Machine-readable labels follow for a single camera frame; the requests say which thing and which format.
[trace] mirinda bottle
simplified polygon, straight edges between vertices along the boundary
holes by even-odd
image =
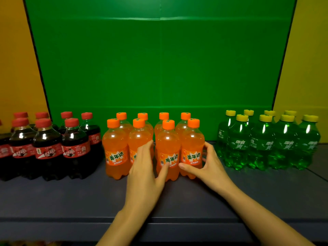
[[[181,137],[181,162],[192,165],[196,168],[203,167],[203,146],[205,143],[205,137],[199,130],[199,119],[190,118],[188,120],[188,127],[182,133]],[[190,179],[194,179],[196,176],[187,173],[185,170],[180,169],[182,176],[188,175]]]
[[[181,121],[175,127],[175,132],[178,133],[180,140],[181,140],[182,133],[186,130],[188,126],[188,119],[190,118],[191,118],[191,114],[189,112],[181,113]]]
[[[142,118],[145,120],[145,126],[146,129],[149,130],[150,134],[152,135],[152,138],[154,136],[154,128],[153,126],[150,124],[150,122],[148,122],[148,113],[138,113],[138,118]]]
[[[128,144],[130,149],[130,161],[133,164],[137,157],[137,149],[152,140],[150,131],[146,128],[145,120],[142,118],[133,119],[133,130],[129,134]],[[150,150],[151,158],[154,157],[154,150]]]
[[[129,160],[128,134],[120,128],[120,120],[107,120],[108,130],[102,144],[105,150],[106,174],[114,179],[128,175],[132,166]]]
[[[160,132],[156,138],[157,146],[157,166],[156,172],[159,172],[165,163],[169,163],[169,172],[165,181],[169,179],[175,181],[180,172],[179,164],[179,154],[180,154],[180,139],[177,132],[174,131],[175,123],[173,120],[163,121],[163,130]]]
[[[159,122],[155,125],[154,133],[155,133],[155,141],[157,141],[158,134],[163,130],[163,121],[169,119],[168,112],[160,112],[159,113]],[[157,145],[155,145],[155,158],[157,159]]]
[[[131,130],[133,129],[132,125],[127,120],[126,112],[118,112],[116,113],[116,118],[120,120],[120,128],[125,131],[125,133],[129,136]]]

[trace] green soda bottle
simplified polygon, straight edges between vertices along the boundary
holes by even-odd
[[[318,119],[318,116],[304,115],[298,126],[299,140],[294,151],[293,165],[299,170],[307,168],[312,163],[312,156],[321,137],[316,127]]]
[[[275,111],[264,111],[264,114],[267,116],[272,116],[272,124],[275,124],[275,116],[276,116],[276,112]]]
[[[273,169],[287,169],[292,166],[293,149],[297,140],[297,133],[293,124],[294,116],[281,115],[275,124],[276,140],[269,156],[269,165]]]
[[[219,128],[217,131],[217,141],[215,145],[216,153],[219,157],[224,156],[224,152],[227,147],[228,128],[234,124],[235,116],[236,111],[227,110],[225,119],[219,124]]]
[[[228,129],[226,166],[236,170],[247,165],[247,149],[251,141],[251,129],[247,124],[248,116],[237,115],[236,122]]]
[[[254,111],[253,110],[244,110],[244,115],[248,116],[248,126],[250,129],[254,128],[255,126],[255,118],[254,118]]]
[[[285,114],[285,115],[289,115],[289,116],[294,116],[295,118],[294,118],[294,122],[293,122],[293,124],[298,125],[298,123],[297,123],[297,121],[296,121],[296,114],[297,114],[296,111],[285,111],[284,114]]]
[[[269,154],[275,140],[272,120],[272,116],[260,115],[259,122],[251,130],[251,144],[248,152],[250,168],[264,171],[269,166]]]

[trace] green wall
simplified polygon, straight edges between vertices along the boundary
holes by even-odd
[[[51,115],[271,109],[295,0],[26,0]]]

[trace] bottle label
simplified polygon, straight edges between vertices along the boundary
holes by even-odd
[[[256,139],[252,137],[250,146],[257,150],[271,150],[273,141]]]
[[[297,142],[297,149],[300,150],[315,150],[317,148],[318,141],[309,141],[306,139],[300,139]]]
[[[48,147],[35,148],[35,157],[39,160],[47,160],[63,153],[60,143]]]
[[[288,141],[286,139],[277,139],[275,141],[275,148],[277,149],[292,150],[294,146],[294,141]]]
[[[189,151],[186,149],[181,149],[182,156],[181,156],[181,162],[189,164],[189,165],[199,165],[202,163],[202,152],[203,149],[200,149],[198,151]]]
[[[106,162],[110,166],[117,166],[125,163],[129,159],[129,147],[117,150],[116,152],[106,151]]]
[[[233,137],[227,137],[228,145],[232,149],[239,149],[239,150],[245,150],[248,149],[248,146],[250,144],[250,140],[240,140],[238,138]]]
[[[32,144],[27,144],[23,146],[10,147],[14,158],[25,158],[30,157],[35,154],[34,147]]]
[[[1,145],[0,146],[0,158],[4,158],[10,156],[10,146],[9,144]]]
[[[76,146],[62,146],[62,151],[65,158],[81,157],[90,152],[90,143],[87,141]]]
[[[136,157],[137,157],[137,151],[130,149],[130,161],[132,164],[134,163]]]
[[[217,136],[218,136],[218,138],[220,138],[224,141],[224,140],[227,139],[227,131],[219,129],[219,132],[217,133]]]
[[[170,167],[176,167],[179,163],[179,151],[170,154],[158,152],[158,155],[158,160],[162,166],[164,166],[165,163],[169,163]]]
[[[100,133],[90,135],[89,142],[90,142],[90,145],[95,145],[95,144],[101,142]]]

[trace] orange label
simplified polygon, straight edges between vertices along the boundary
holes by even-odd
[[[117,166],[125,163],[129,159],[129,147],[117,150],[116,152],[106,151],[106,162],[110,166]]]
[[[30,157],[35,154],[34,147],[32,144],[27,144],[23,146],[10,147],[11,152],[13,153],[14,158],[25,158]]]
[[[12,155],[10,153],[10,146],[8,144],[0,145],[0,158]]]
[[[182,156],[181,161],[183,163],[189,164],[189,165],[199,165],[202,163],[202,151],[203,149],[198,151],[189,151],[186,149],[182,149]]]
[[[35,157],[40,160],[47,160],[63,153],[63,149],[60,143],[52,146],[35,148]]]
[[[62,146],[62,151],[65,158],[81,157],[90,152],[90,143],[87,141],[76,146]]]
[[[90,145],[97,144],[101,141],[100,133],[92,134],[89,136]]]
[[[134,163],[136,157],[137,157],[137,151],[130,149],[130,161],[132,164]]]
[[[179,163],[179,151],[177,151],[175,153],[170,153],[170,154],[158,152],[158,155],[159,155],[158,160],[162,166],[165,163],[169,163],[170,167],[176,167]]]

